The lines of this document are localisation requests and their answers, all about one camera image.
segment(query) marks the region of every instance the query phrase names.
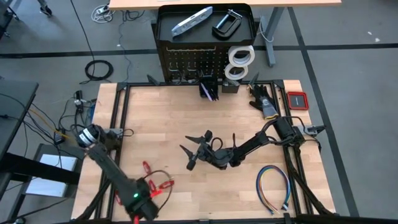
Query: red device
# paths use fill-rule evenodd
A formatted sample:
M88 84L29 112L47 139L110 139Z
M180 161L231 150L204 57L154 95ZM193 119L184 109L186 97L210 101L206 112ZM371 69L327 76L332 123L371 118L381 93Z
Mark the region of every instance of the red device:
M307 94L304 92L288 92L287 101L291 110L308 110Z

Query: masking tape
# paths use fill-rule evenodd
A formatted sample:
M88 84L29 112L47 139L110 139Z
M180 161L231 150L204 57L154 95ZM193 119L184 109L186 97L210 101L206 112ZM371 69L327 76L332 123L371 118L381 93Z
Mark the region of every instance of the masking tape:
M241 67L243 68L242 72L239 72L238 74L231 74L231 69L234 67L235 66L231 64L225 66L225 77L229 78L230 80L240 80L243 77L245 77L249 72L249 68L246 66L246 67Z
M236 58L235 55L238 51L241 50L245 50L248 51L249 53L243 57L243 58ZM230 47L228 50L228 59L230 64L232 64L235 67L247 67L248 65L250 65L253 60L254 57L256 56L256 54L254 53L254 48L253 46L234 46L234 47Z

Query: black tray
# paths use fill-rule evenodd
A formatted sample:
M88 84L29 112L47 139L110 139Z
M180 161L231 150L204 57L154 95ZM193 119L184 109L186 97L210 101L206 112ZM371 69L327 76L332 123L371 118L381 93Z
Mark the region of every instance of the black tray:
M194 15L202 9L213 6L212 15L188 31L172 37L171 30L178 23ZM228 40L220 40L211 34L211 28L219 23L224 18L228 9L232 9L238 14L242 15L242 23L236 32ZM256 25L254 23L251 8L247 4L191 4L191 5L176 5L176 6L162 6L159 8L156 27L156 39L161 44L182 47L185 44L192 45L252 45L256 38Z

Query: black glove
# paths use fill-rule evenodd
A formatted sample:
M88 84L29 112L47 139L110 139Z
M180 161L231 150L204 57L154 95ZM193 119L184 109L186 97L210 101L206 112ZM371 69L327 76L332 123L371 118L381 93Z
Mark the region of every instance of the black glove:
M254 89L250 89L250 94L255 97L255 101L250 101L250 105L255 109L262 111L264 119L272 119L278 116L275 110L275 100L272 99L264 85L255 85Z

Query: wooden workbench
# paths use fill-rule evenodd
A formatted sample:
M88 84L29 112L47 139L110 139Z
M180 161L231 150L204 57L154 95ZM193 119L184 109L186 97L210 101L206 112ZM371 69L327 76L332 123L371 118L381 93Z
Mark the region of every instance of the wooden workbench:
M124 137L120 168L129 177L138 178L144 175L142 162L148 161L152 170L164 169L174 177L172 196L157 220L282 217L282 214L271 216L264 208L257 197L255 185L257 173L266 165L273 164L286 171L280 146L267 145L252 152L239 167L218 170L198 160L193 171L185 168L188 159L179 145L191 151L196 151L198 147L185 139L185 135L199 137L210 130L213 137L220 137L224 141L224 147L231 147L233 133L236 133L236 144L240 145L262 128L265 122L262 113L249 105L252 97L245 88L242 86L238 94L220 93L220 101L217 102L200 98L197 86L131 88L125 128L133 129L135 134ZM285 89L302 90L298 80L285 80ZM101 85L93 120L95 124L109 127L115 92L116 84ZM121 93L116 124L120 123L123 98L124 93ZM292 116L301 117L305 124L311 123L308 111L292 111ZM267 135L277 136L273 128L269 128ZM214 147L218 148L219 144L215 143ZM317 144L306 142L301 152L308 186L327 209L334 211ZM100 168L86 158L72 218L79 216L91 202L98 190L100 177ZM164 181L165 177L155 175L152 180L157 184ZM269 172L264 185L267 198L279 208L285 197L283 178L277 172ZM305 212L301 190L298 195L302 211ZM155 202L160 205L166 196L158 196ZM103 208L106 208L108 200L104 202ZM292 201L289 205L288 212L294 216ZM116 203L113 220L129 220L123 207Z
M250 6L289 7L289 6L330 6L341 3L341 0L111 0L111 10L158 9L160 6L174 4L232 4L246 3Z

